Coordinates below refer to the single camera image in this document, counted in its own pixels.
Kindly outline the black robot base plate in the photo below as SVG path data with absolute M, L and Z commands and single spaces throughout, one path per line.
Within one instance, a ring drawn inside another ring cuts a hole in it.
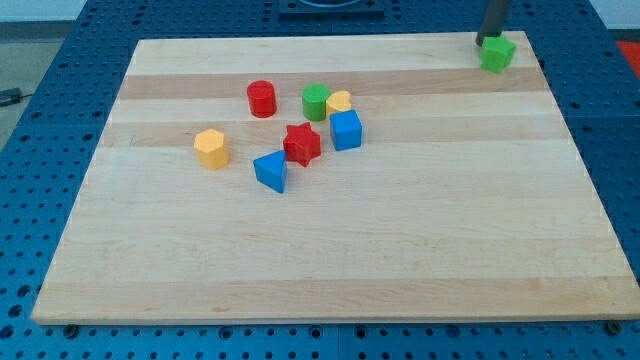
M 381 15 L 384 0 L 277 0 L 281 18 L 304 16 Z

